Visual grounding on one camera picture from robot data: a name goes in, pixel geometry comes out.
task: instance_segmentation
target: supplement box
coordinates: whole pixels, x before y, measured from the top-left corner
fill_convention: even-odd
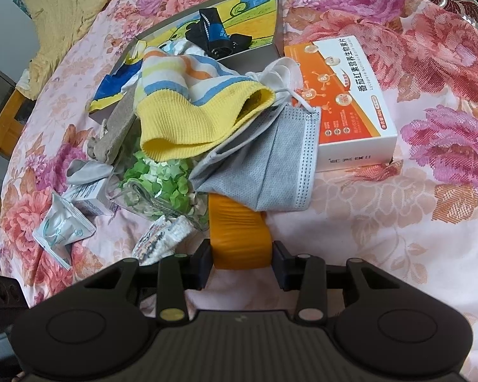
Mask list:
[[[297,92],[322,109],[317,172],[389,163],[397,130],[354,36],[286,46],[300,66]]]

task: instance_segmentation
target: white face mask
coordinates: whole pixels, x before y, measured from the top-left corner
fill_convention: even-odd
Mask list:
[[[308,112],[317,113],[316,108],[312,108],[307,101],[296,93],[296,89],[303,87],[303,75],[294,59],[282,57],[267,65],[262,72],[248,72],[246,76],[274,90],[276,103],[286,101],[290,95]]]
[[[96,227],[74,205],[53,192],[51,207],[32,236],[62,267],[68,269],[71,261],[65,246],[95,232]]]

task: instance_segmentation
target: yellow cuff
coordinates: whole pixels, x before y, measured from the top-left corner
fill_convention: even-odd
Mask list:
[[[141,149],[157,162],[197,156],[222,143],[274,100],[274,92],[255,81],[233,83],[202,106],[173,90],[155,91],[136,108]]]
[[[124,97],[122,93],[117,93],[113,96],[108,96],[107,98],[102,98],[98,100],[93,100],[90,103],[89,109],[87,110],[88,113],[95,112],[96,110],[102,110],[115,102],[118,102]]]

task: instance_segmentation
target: pink floral bedspread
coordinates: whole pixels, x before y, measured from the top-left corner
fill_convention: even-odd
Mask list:
[[[112,0],[42,91],[2,192],[0,273],[30,304],[127,257],[148,222],[119,210],[96,217],[73,268],[32,238],[63,192],[65,170],[98,131],[85,104],[126,44],[204,0]],[[273,237],[329,263],[360,256],[464,313],[474,347],[463,370],[478,382],[478,30],[427,0],[283,0],[286,44],[355,35],[399,130],[394,162],[316,176],[311,208],[269,214]],[[269,269],[216,271],[194,308],[293,308]]]

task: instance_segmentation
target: white box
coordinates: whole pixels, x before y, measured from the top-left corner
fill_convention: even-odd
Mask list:
[[[106,178],[90,184],[72,185],[62,195],[83,215],[113,215],[117,204],[106,198]]]
[[[317,172],[389,163],[397,130],[357,38],[285,47],[301,67],[298,92],[322,109]]]

